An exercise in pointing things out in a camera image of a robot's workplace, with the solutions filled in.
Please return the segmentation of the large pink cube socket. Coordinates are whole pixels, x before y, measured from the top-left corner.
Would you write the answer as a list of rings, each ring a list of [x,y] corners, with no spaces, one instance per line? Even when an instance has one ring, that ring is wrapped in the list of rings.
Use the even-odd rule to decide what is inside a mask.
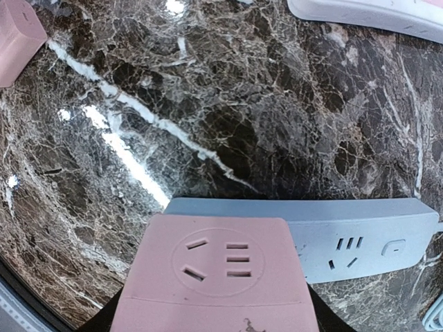
[[[287,222],[157,214],[112,331],[317,331]]]

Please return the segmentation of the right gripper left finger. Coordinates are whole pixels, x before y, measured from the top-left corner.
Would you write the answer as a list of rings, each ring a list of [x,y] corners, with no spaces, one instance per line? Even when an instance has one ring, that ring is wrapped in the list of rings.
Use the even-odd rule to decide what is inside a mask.
[[[98,313],[75,332],[110,332],[119,299],[120,293],[116,293]]]

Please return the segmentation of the small pink plug adapter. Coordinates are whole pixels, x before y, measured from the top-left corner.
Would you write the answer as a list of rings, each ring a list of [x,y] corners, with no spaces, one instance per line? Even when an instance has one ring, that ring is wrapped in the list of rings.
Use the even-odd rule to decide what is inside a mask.
[[[1,87],[14,84],[48,36],[27,1],[1,2]]]

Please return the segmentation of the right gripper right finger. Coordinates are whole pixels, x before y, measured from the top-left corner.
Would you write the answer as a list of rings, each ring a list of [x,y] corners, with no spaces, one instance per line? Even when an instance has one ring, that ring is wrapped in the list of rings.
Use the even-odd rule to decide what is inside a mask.
[[[356,332],[345,323],[333,310],[321,299],[321,297],[310,288],[309,293],[316,314],[320,332]]]

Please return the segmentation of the grey-blue power strip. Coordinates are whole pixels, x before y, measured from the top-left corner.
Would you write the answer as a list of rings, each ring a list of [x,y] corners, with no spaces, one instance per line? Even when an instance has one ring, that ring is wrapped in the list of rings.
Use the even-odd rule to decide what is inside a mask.
[[[439,214],[414,198],[322,201],[175,198],[167,214],[281,218],[310,284],[389,273],[416,265]]]

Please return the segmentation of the white multicolour power strip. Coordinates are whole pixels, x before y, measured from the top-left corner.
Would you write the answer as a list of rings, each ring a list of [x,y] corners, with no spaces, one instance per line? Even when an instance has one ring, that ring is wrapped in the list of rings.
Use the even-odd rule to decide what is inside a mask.
[[[442,43],[442,2],[420,0],[293,0],[299,19],[378,28]]]

